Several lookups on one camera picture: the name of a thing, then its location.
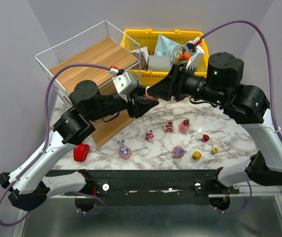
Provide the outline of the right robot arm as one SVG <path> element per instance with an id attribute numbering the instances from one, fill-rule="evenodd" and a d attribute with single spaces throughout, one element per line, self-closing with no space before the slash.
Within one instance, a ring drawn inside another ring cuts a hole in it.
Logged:
<path id="1" fill-rule="evenodd" d="M 165 101 L 190 96 L 218 105 L 248 132 L 259 151 L 242 163 L 219 168 L 219 183 L 227 187 L 246 181 L 282 185 L 282 140 L 273 124 L 272 104 L 262 89 L 241 83 L 243 70 L 243 60 L 219 52 L 209 57 L 205 78 L 173 65 L 168 75 L 147 92 Z"/>

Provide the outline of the purple bunny sundae toy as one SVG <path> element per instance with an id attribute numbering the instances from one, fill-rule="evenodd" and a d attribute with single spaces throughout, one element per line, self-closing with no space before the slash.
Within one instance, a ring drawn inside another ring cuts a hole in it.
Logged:
<path id="1" fill-rule="evenodd" d="M 157 101 L 159 98 L 157 96 L 153 96 L 153 95 L 149 94 L 148 89 L 149 89 L 149 86 L 147 86 L 146 89 L 145 89 L 145 96 L 152 101 Z"/>

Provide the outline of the purple bunny donut toy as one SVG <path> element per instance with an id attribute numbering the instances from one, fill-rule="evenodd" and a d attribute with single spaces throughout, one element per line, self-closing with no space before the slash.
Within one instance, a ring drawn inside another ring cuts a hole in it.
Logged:
<path id="1" fill-rule="evenodd" d="M 132 155 L 132 150 L 125 145 L 125 140 L 121 140 L 121 141 L 118 140 L 117 144 L 120 146 L 118 152 L 119 156 L 122 159 L 129 159 L 130 156 Z"/>

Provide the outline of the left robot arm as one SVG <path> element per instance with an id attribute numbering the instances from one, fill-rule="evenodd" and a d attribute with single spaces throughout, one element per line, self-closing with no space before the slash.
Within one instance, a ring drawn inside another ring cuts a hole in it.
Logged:
<path id="1" fill-rule="evenodd" d="M 34 152 L 10 174 L 0 174 L 0 184 L 9 194 L 12 206 L 32 211 L 49 197 L 79 192 L 91 195 L 96 190 L 91 174 L 82 169 L 71 174 L 48 177 L 49 170 L 96 129 L 93 122 L 121 111 L 140 118 L 159 104 L 146 96 L 144 86 L 136 85 L 123 99 L 118 93 L 102 95 L 94 81 L 78 83 L 69 95 L 73 106 L 64 112 L 47 133 L 43 148 Z"/>

